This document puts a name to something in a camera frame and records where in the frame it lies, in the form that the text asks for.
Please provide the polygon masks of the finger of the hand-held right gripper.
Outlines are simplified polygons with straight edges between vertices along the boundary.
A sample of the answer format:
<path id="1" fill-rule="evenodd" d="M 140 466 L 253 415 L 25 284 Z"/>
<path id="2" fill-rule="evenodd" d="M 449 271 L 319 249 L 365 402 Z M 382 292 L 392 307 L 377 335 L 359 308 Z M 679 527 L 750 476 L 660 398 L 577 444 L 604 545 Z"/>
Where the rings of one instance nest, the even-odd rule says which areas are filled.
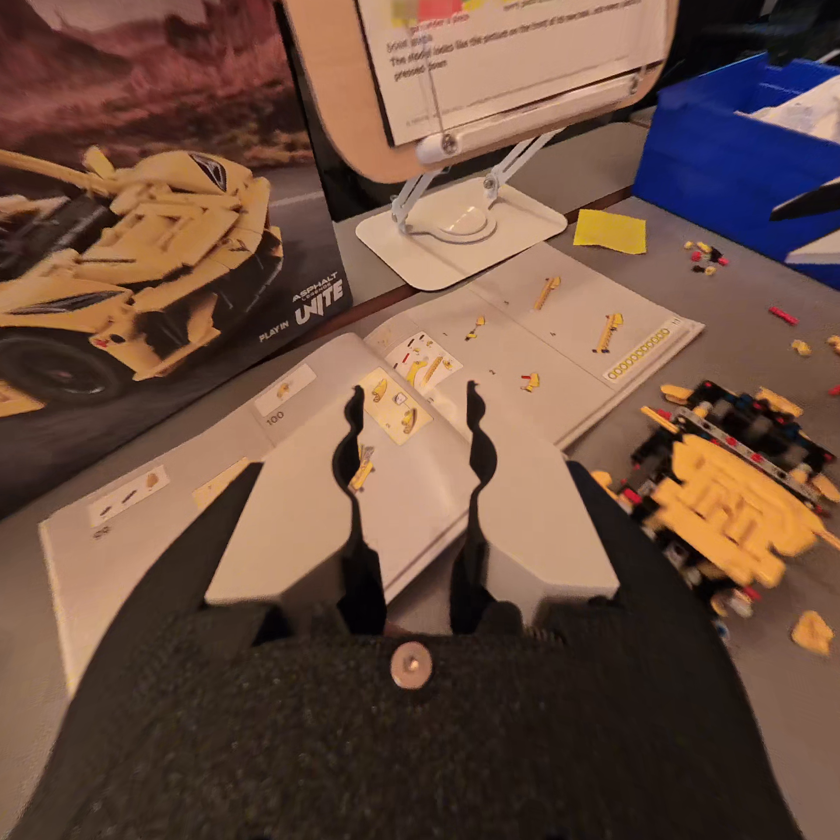
<path id="1" fill-rule="evenodd" d="M 775 206 L 771 222 L 832 214 L 839 211 L 839 177 Z"/>
<path id="2" fill-rule="evenodd" d="M 784 259 L 792 266 L 838 266 L 839 229 L 790 252 Z"/>

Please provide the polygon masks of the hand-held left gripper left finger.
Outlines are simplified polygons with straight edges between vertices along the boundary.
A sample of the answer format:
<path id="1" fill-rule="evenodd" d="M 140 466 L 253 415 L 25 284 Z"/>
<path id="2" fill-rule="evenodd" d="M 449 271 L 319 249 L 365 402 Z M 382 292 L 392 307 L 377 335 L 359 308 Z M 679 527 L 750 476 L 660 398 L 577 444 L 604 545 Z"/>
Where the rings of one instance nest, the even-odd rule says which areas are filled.
<path id="1" fill-rule="evenodd" d="M 350 486 L 363 425 L 357 385 L 266 457 L 206 591 L 210 604 L 268 602 L 294 625 L 328 603 L 353 634 L 383 632 L 379 556 L 364 540 Z"/>

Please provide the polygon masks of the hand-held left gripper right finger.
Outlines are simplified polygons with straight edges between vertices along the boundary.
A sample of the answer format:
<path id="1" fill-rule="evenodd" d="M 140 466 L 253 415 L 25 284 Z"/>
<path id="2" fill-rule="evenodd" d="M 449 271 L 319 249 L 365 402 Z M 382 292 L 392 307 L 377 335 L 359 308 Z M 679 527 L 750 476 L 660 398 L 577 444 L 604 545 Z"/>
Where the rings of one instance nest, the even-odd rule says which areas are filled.
<path id="1" fill-rule="evenodd" d="M 449 625 L 475 632 L 510 603 L 533 626 L 551 607 L 611 599 L 619 581 L 566 458 L 526 424 L 466 386 L 469 496 L 465 540 L 450 575 Z"/>

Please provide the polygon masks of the yellow black toy car model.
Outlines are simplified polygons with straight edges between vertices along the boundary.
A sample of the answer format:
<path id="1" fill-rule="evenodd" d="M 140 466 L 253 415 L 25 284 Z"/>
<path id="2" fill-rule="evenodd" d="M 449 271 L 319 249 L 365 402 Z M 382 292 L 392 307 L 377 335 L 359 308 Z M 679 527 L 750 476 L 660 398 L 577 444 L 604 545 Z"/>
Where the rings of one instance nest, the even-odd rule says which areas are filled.
<path id="1" fill-rule="evenodd" d="M 662 385 L 669 409 L 644 406 L 656 428 L 632 469 L 605 489 L 647 534 L 723 627 L 749 618 L 790 560 L 818 542 L 838 550 L 826 521 L 837 457 L 802 427 L 803 409 L 760 388 L 735 392 L 705 379 Z"/>

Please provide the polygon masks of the grey desk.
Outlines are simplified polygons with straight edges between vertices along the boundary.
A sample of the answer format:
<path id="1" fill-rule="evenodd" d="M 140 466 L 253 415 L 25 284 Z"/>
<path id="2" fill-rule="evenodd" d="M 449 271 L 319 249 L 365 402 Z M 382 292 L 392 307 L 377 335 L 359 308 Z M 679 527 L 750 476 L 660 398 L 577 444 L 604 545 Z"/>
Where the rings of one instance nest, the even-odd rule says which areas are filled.
<path id="1" fill-rule="evenodd" d="M 584 466 L 622 475 L 627 454 L 645 436 L 639 407 L 658 400 L 658 383 L 693 385 L 708 377 L 738 391 L 766 386 L 805 409 L 805 429 L 838 453 L 838 357 L 825 340 L 838 334 L 838 292 L 685 220 L 631 197 L 646 132 L 613 123 L 562 140 L 539 153 L 516 187 L 565 214 L 610 209 L 647 220 L 641 257 L 574 248 L 571 234 L 551 242 L 616 282 L 706 330 L 660 373 L 580 438 L 569 451 Z M 60 659 L 38 525 L 55 510 L 120 478 L 192 438 L 255 396 L 335 333 L 365 335 L 414 305 L 413 290 L 355 237 L 361 217 L 341 221 L 337 238 L 355 308 L 309 334 L 300 348 L 266 360 L 220 385 L 162 424 L 114 451 L 2 521 L 2 837 L 14 827 L 45 766 L 69 698 Z M 702 241 L 730 260 L 715 276 L 698 275 L 683 249 Z M 798 327 L 771 317 L 793 313 Z M 812 346 L 810 358 L 791 349 Z M 830 658 L 790 639 L 804 610 L 838 633 L 838 554 L 816 547 L 770 591 L 755 617 L 732 627 L 730 650 L 763 730 L 774 771 L 806 838 L 838 836 L 838 638 Z"/>

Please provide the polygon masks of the scattered small toy pieces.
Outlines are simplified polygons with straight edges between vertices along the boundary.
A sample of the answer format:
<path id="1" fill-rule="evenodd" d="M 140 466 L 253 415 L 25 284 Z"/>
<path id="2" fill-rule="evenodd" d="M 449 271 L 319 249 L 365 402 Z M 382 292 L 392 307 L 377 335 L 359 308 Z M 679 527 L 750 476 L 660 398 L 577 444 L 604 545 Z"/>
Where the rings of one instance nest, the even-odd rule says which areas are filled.
<path id="1" fill-rule="evenodd" d="M 689 260 L 692 263 L 691 271 L 698 275 L 713 277 L 719 272 L 720 268 L 730 265 L 730 260 L 719 249 L 702 241 L 687 240 L 683 249 L 689 255 Z M 779 306 L 768 307 L 768 313 L 771 317 L 791 327 L 800 325 L 800 320 L 793 313 Z M 802 339 L 794 339 L 791 342 L 791 349 L 802 358 L 810 358 L 812 355 L 812 346 Z"/>

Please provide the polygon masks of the blue storage bin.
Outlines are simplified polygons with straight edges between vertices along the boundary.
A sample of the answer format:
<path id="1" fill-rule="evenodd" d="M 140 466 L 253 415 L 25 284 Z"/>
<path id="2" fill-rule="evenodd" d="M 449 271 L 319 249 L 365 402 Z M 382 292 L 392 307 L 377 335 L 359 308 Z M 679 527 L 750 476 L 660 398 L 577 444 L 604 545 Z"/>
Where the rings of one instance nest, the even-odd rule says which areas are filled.
<path id="1" fill-rule="evenodd" d="M 838 229 L 838 212 L 770 221 L 777 205 L 838 177 L 838 143 L 749 114 L 833 77 L 837 66 L 804 59 L 774 66 L 758 55 L 662 90 L 633 193 L 785 263 L 793 250 Z M 788 266 L 838 289 L 838 266 Z"/>

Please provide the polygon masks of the yellow paper note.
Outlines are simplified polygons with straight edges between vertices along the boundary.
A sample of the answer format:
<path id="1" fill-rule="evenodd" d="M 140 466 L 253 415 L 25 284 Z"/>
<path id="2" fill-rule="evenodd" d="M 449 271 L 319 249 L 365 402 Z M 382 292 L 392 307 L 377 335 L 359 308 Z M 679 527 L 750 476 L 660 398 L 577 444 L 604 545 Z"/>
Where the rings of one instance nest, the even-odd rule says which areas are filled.
<path id="1" fill-rule="evenodd" d="M 596 209 L 582 209 L 577 217 L 573 245 L 640 256 L 647 253 L 646 221 Z"/>

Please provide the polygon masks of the building instruction booklet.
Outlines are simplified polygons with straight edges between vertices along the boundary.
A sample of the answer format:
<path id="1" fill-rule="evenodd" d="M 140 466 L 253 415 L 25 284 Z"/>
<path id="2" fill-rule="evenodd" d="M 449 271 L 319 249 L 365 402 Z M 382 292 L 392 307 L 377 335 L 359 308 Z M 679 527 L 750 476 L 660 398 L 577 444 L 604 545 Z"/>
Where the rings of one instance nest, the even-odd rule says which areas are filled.
<path id="1" fill-rule="evenodd" d="M 549 245 L 384 320 L 340 333 L 204 433 L 40 526 L 73 695 L 123 603 L 252 464 L 364 392 L 351 480 L 391 604 L 466 528 L 466 386 L 559 451 L 703 330 Z"/>

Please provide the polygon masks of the printed instruction sheet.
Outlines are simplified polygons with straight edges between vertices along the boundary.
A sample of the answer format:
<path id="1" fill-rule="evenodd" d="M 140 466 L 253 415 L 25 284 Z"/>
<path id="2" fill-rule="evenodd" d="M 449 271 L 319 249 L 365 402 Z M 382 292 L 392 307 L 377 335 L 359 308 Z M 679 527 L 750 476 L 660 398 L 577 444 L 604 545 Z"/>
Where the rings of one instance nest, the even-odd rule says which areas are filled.
<path id="1" fill-rule="evenodd" d="M 663 1 L 355 3 L 391 145 L 663 60 Z"/>

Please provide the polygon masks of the toy car set box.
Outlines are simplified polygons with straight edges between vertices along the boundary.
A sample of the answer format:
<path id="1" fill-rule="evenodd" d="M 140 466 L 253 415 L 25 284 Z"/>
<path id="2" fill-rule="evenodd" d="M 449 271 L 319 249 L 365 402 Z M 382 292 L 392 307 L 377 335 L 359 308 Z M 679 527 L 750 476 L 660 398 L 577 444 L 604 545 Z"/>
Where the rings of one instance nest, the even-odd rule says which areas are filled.
<path id="1" fill-rule="evenodd" d="M 350 310 L 280 2 L 1 2 L 2 518 Z"/>

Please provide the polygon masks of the wooden document stand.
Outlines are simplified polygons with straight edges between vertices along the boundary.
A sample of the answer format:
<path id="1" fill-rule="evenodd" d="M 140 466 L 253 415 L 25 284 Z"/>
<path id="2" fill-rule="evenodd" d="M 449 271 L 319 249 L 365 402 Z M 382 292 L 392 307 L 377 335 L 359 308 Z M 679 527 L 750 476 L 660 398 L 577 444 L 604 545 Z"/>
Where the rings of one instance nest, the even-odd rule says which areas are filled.
<path id="1" fill-rule="evenodd" d="M 508 182 L 569 126 L 623 109 L 649 93 L 676 33 L 668 8 L 666 58 L 394 146 L 356 2 L 283 2 L 314 106 L 332 147 L 372 182 L 401 191 L 361 221 L 357 238 L 418 291 L 440 291 L 560 235 L 564 215 Z"/>

